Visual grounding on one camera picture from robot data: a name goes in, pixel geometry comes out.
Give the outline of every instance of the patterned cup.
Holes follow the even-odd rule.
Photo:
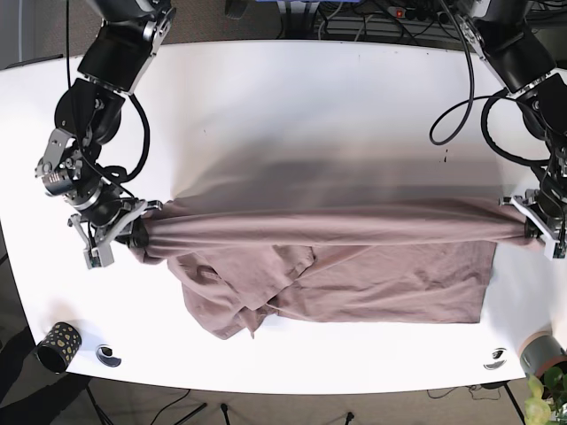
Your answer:
[[[51,372],[65,372],[81,347],[81,335],[68,323],[60,321],[37,345],[35,356]]]

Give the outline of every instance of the flower pot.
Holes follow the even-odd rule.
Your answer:
[[[530,336],[519,350],[520,364],[527,375],[541,378],[550,367],[560,367],[567,373],[567,355],[563,347],[548,332]]]

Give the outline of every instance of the pink cloth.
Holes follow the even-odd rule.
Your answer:
[[[479,320],[497,242],[527,245],[524,217],[485,199],[144,219],[140,260],[167,259],[203,328],[229,338],[269,314],[304,321]]]

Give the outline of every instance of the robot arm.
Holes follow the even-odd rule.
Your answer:
[[[540,181],[539,189],[504,201],[526,216],[526,236],[544,239],[546,256],[564,258],[567,86],[559,74],[551,74],[556,63],[526,22],[531,5],[528,0],[461,0],[457,19],[468,42],[505,87],[497,95],[521,102],[524,124],[550,152],[544,167],[538,164],[541,161],[522,164],[532,169]],[[492,146],[486,122],[496,100],[486,102],[481,122],[483,136]]]
[[[144,244],[140,216],[160,207],[157,201],[134,197],[121,184],[139,174],[148,155],[150,128],[133,93],[171,27],[175,8],[169,0],[88,1],[103,26],[79,65],[84,79],[75,80],[58,102],[56,128],[35,176],[48,195],[63,197],[78,212],[68,224],[86,243],[84,255],[92,268],[113,263],[112,240]],[[130,174],[119,166],[97,164],[102,147],[118,132],[125,97],[144,125],[143,155]]]

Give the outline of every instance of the white table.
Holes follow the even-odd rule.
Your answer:
[[[478,95],[500,89],[474,58]],[[79,59],[72,61],[76,69]],[[0,73],[0,217],[36,341],[56,321],[83,335],[70,371],[135,383],[288,394],[365,393],[486,383],[523,376],[516,348],[554,325],[567,342],[567,262],[499,247],[476,325],[317,324],[269,317],[255,339],[207,334],[187,313],[165,264],[140,265],[121,245],[116,263],[88,271],[73,212],[34,178],[66,90],[63,60]],[[128,187],[163,201],[194,196],[203,212],[360,205],[393,197],[521,193],[524,167],[500,160],[480,134],[481,104],[446,148],[431,123],[467,96],[462,53],[342,42],[220,42],[167,46],[136,91],[151,123],[147,165]],[[456,112],[439,129],[447,134]],[[515,105],[497,104],[498,143],[545,158]],[[132,169],[142,126],[131,104],[103,165]],[[109,344],[122,364],[96,359]],[[508,349],[495,371],[496,348]]]

